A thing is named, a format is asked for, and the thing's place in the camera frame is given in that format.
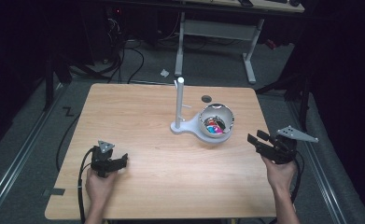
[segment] colorful object in bowl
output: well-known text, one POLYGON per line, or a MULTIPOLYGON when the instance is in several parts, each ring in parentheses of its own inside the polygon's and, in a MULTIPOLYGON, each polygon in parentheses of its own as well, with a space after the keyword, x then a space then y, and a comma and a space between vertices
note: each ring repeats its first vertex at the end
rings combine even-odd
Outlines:
POLYGON ((218 138, 228 133, 233 123, 233 113, 221 104, 208 105, 199 116, 200 129, 210 137, 218 138))
POLYGON ((209 117, 204 121, 204 125, 210 133, 223 133, 225 122, 218 116, 209 117))

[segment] handheld controller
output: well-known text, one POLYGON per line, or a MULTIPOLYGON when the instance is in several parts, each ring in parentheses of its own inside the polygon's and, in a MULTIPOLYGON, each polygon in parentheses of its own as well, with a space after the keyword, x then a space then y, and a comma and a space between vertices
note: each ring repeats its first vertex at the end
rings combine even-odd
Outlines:
POLYGON ((266 145, 260 142, 256 137, 251 134, 248 135, 247 141, 254 145, 256 151, 263 157, 274 161, 276 164, 284 164, 293 161, 297 154, 297 140, 318 142, 317 138, 314 138, 306 133, 302 133, 291 126, 277 131, 276 137, 271 137, 264 131, 258 130, 257 137, 264 141, 269 141, 273 146, 266 145))
POLYGON ((91 168, 98 176, 106 177, 106 173, 123 169, 127 166, 128 154, 124 154, 120 159, 112 160, 113 147, 115 145, 98 141, 99 147, 94 146, 91 154, 91 168))

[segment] white stand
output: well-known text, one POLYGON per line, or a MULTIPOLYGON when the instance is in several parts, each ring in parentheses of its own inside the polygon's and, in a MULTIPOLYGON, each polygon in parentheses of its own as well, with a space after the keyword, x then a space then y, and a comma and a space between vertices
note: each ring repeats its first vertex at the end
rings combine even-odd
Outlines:
POLYGON ((197 113, 196 116, 194 116, 194 118, 189 121, 184 121, 182 119, 181 110, 183 101, 183 87, 184 87, 184 78, 179 77, 176 83, 177 96, 176 96, 175 121, 171 123, 170 127, 171 131, 175 134, 193 133, 194 135, 196 135, 197 138, 209 144, 218 144, 228 140, 232 134, 232 130, 217 138, 205 135, 202 132, 202 130, 200 130, 198 124, 200 113, 197 113))
POLYGON ((176 77, 182 76, 184 35, 202 35, 202 36, 251 41, 248 53, 243 54, 243 60, 246 66, 246 75, 248 77, 248 81, 251 84, 255 84, 256 79, 254 71, 252 69, 251 56, 258 42, 258 38, 263 23, 264 19, 260 19, 258 25, 256 26, 229 24, 229 23, 212 22, 212 21, 185 20, 185 13, 181 12, 181 22, 179 28, 179 46, 175 62, 175 76, 176 77))

